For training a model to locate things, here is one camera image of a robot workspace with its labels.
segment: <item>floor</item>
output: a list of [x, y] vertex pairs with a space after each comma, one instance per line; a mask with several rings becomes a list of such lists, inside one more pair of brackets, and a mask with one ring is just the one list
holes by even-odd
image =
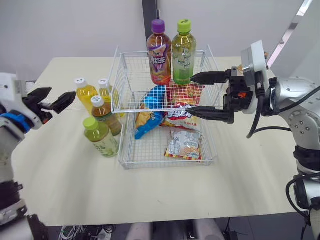
[[[219, 228], [224, 231], [228, 218], [216, 218], [215, 221]], [[182, 239], [180, 236], [169, 232], [169, 224], [171, 223], [157, 222], [153, 239]], [[116, 225], [116, 230], [112, 233], [111, 240], [125, 240], [130, 226], [130, 224]], [[299, 240], [302, 227], [304, 226], [304, 219], [297, 213], [232, 217], [229, 226], [231, 231], [238, 233], [239, 240]], [[49, 227], [49, 239], [57, 240], [60, 230], [61, 226]], [[303, 239], [314, 240], [310, 227], [307, 227]]]

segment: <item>blue snack bag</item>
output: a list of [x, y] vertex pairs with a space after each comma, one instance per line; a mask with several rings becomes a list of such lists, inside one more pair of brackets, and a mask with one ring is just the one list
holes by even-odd
[[[164, 107], [166, 86], [159, 85], [152, 88], [144, 97], [140, 109], [162, 109]], [[140, 139], [147, 132], [158, 127], [164, 120], [165, 114], [161, 111], [139, 112], [135, 121], [134, 138]]]

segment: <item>purple bottle cap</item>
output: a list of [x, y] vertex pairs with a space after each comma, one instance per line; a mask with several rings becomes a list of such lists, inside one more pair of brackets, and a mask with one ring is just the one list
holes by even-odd
[[161, 19], [155, 19], [152, 21], [152, 32], [155, 34], [162, 34], [165, 32], [165, 21]]

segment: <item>white wall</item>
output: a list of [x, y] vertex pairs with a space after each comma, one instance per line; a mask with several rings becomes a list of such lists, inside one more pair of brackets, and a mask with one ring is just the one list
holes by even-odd
[[216, 56], [240, 56], [243, 49], [262, 40], [273, 53], [303, 0], [159, 0], [166, 32], [177, 34], [179, 19], [192, 22], [198, 49], [210, 45]]
[[271, 70], [278, 77], [305, 77], [320, 84], [320, 0], [313, 0]]
[[303, 77], [320, 86], [320, 41], [311, 49], [292, 77]]
[[[303, 0], [158, 0], [167, 34], [192, 20], [198, 49], [239, 56], [262, 39], [272, 53]], [[111, 57], [144, 51], [141, 0], [0, 0], [0, 72], [37, 79], [54, 57]]]
[[146, 49], [141, 0], [0, 0], [0, 72], [37, 79], [54, 57]]

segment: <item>green tea bottle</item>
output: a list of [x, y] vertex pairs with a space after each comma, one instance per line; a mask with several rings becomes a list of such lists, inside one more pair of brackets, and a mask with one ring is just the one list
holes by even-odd
[[104, 122], [98, 122], [93, 116], [83, 121], [84, 135], [102, 156], [110, 158], [118, 153], [119, 145], [109, 127]]
[[194, 75], [197, 41], [190, 34], [191, 21], [178, 21], [178, 35], [172, 40], [173, 80], [176, 84], [186, 85]]

